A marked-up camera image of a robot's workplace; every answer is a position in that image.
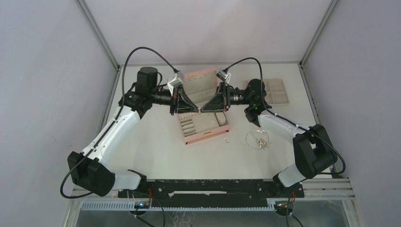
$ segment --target white table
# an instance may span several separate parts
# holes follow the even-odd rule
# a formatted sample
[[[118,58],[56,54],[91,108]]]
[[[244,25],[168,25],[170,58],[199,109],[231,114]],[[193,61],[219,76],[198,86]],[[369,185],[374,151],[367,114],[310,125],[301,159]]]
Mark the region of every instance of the white table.
[[[184,74],[210,67],[227,65],[175,66]],[[171,77],[168,66],[156,66],[164,76]],[[305,87],[296,64],[263,64],[263,78],[281,78],[290,104],[275,108],[280,114],[308,125],[314,117]],[[125,91],[136,81],[140,67],[128,67],[125,73]],[[256,64],[239,64],[230,69],[230,84],[244,88],[246,80],[260,78]],[[109,119],[121,99],[121,76],[114,94]],[[270,179],[294,163],[293,147],[281,137],[267,130],[272,144],[265,150],[255,150],[246,144],[246,134],[257,126],[245,117],[246,106],[231,106],[227,120],[229,134],[185,145],[177,115],[169,114],[168,106],[153,105],[143,119],[135,125],[114,152],[109,169],[133,169],[148,179]]]

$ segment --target pink jewelry box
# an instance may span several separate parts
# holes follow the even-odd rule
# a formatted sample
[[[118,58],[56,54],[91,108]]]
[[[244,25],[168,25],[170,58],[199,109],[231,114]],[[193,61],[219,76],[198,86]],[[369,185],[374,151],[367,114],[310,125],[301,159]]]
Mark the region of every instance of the pink jewelry box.
[[[199,109],[216,93],[218,78],[217,68],[210,68],[186,74],[184,90],[187,96]],[[193,144],[208,138],[228,133],[230,124],[226,113],[180,113],[178,121],[181,125],[185,144]]]

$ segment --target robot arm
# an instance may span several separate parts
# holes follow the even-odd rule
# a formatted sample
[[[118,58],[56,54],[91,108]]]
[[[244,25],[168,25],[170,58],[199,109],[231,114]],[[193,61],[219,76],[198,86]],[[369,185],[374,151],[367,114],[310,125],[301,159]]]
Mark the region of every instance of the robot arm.
[[[138,187],[143,175],[131,170],[111,172],[107,166],[115,148],[153,104],[169,105],[171,115],[198,112],[197,106],[185,94],[182,81],[177,79],[182,73],[176,74],[178,76],[174,75],[169,89],[163,89],[157,86],[157,69],[140,69],[135,91],[124,94],[113,118],[82,152],[73,151],[69,155],[68,165],[74,184],[99,196],[107,195],[110,190]]]
[[[264,84],[261,83],[261,80],[253,79],[245,90],[240,90],[228,85],[225,80],[220,83],[213,98],[200,111],[221,112],[227,111],[230,105],[248,105],[245,109],[245,116],[249,122],[270,130],[293,144],[295,163],[273,177],[280,192],[300,181],[312,179],[320,174],[337,161],[337,154],[331,149],[331,141],[323,126],[316,124],[310,127],[300,123],[291,124],[286,118],[271,111],[271,106],[264,101],[266,91],[264,91]]]

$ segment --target white wall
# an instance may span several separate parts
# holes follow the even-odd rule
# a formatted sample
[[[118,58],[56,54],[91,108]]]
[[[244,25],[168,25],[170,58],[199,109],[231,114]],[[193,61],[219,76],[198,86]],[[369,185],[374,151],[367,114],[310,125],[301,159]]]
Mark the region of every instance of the white wall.
[[[117,61],[300,61],[331,0],[87,0]],[[141,51],[131,64],[161,63]]]
[[[95,137],[114,69],[72,0],[1,1],[0,21],[1,226],[60,226],[67,156]]]
[[[400,225],[400,9],[399,0],[341,1],[306,65],[368,227]]]

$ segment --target gray wall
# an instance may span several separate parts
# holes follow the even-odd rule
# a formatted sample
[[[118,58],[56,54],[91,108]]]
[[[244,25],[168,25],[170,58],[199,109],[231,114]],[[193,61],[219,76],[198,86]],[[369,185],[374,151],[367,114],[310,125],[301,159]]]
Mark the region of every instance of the gray wall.
[[[399,226],[401,1],[341,1],[306,65],[369,227]]]
[[[67,156],[95,137],[114,69],[72,0],[1,1],[0,21],[1,226],[60,226]]]

